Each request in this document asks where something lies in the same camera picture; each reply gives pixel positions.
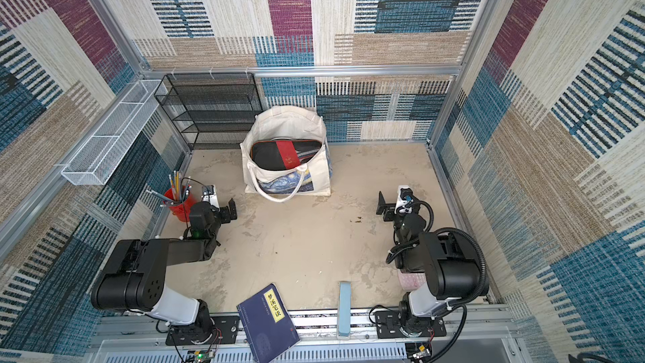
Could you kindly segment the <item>cream canvas tote bag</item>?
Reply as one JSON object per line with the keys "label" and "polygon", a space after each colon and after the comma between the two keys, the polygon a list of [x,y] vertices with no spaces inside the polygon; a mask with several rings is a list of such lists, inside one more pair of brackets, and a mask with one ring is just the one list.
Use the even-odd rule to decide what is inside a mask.
{"label": "cream canvas tote bag", "polygon": [[[314,139],[322,143],[309,162],[290,170],[267,171],[250,158],[251,146],[274,139]],[[329,157],[327,129],[316,112],[295,106],[275,106],[255,118],[240,144],[245,191],[274,203],[285,203],[297,195],[329,196],[333,169]]]}

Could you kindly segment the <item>red black mesh paddle case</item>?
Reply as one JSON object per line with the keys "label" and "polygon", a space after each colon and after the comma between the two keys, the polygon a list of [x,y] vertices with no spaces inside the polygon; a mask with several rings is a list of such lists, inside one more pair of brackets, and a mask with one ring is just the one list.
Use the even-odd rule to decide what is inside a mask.
{"label": "red black mesh paddle case", "polygon": [[285,171],[309,162],[322,148],[314,139],[274,139],[251,146],[250,158],[261,169]]}

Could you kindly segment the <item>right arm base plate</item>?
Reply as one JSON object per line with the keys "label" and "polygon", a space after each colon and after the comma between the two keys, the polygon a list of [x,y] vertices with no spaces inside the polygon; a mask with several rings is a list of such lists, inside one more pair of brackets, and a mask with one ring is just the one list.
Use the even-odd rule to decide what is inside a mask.
{"label": "right arm base plate", "polygon": [[370,313],[379,339],[445,337],[447,330],[442,320],[400,314],[389,309]]}

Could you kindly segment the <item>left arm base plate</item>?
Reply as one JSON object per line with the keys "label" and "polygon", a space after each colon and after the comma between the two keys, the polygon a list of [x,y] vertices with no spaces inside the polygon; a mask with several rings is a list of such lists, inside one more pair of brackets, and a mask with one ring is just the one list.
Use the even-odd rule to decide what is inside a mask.
{"label": "left arm base plate", "polygon": [[172,325],[166,336],[166,346],[215,346],[232,345],[236,342],[240,316],[212,316],[205,327],[198,324]]}

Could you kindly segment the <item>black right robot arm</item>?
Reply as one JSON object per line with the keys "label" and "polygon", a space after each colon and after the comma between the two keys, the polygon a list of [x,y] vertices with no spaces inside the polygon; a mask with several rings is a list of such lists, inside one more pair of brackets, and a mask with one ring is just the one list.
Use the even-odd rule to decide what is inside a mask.
{"label": "black right robot arm", "polygon": [[443,319],[489,291],[483,250],[463,230],[433,228],[433,208],[410,187],[400,186],[394,203],[379,194],[376,214],[393,223],[393,247],[386,264],[394,265],[401,274],[425,277],[425,283],[405,292],[396,309],[377,307],[370,313],[377,336],[445,336]]}

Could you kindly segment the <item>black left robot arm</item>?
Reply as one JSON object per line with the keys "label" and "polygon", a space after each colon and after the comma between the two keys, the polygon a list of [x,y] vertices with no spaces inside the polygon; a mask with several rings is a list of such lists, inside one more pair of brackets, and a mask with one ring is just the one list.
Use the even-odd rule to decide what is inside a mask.
{"label": "black left robot arm", "polygon": [[221,245],[217,239],[221,226],[238,218],[236,203],[231,199],[222,208],[196,203],[188,218],[189,227],[179,239],[119,241],[92,289],[92,306],[167,323],[168,346],[212,345],[222,339],[225,332],[216,326],[208,304],[166,285],[166,271],[210,260]]}

